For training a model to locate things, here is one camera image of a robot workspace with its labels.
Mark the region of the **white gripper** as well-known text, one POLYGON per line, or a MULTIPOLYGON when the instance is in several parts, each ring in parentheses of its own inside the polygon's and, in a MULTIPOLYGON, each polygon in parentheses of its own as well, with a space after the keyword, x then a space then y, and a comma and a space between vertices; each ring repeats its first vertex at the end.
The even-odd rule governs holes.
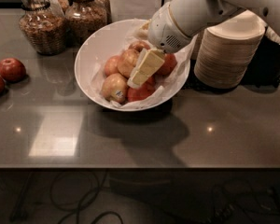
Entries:
POLYGON ((187 46, 191 36, 186 36, 177 25, 171 6, 166 3, 150 20, 134 30, 134 35, 147 40, 156 49, 142 49, 128 79, 128 86, 140 88, 164 64, 165 53, 176 53, 187 46))

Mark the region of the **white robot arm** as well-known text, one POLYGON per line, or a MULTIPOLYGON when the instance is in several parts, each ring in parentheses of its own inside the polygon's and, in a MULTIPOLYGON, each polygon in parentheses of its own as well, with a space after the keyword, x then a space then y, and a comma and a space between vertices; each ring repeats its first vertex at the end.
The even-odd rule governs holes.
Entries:
POLYGON ((152 45, 140 53, 128 85, 139 88, 154 75, 166 53, 187 46, 201 30, 249 10, 280 36, 280 0, 172 0, 152 16, 147 40, 152 45))

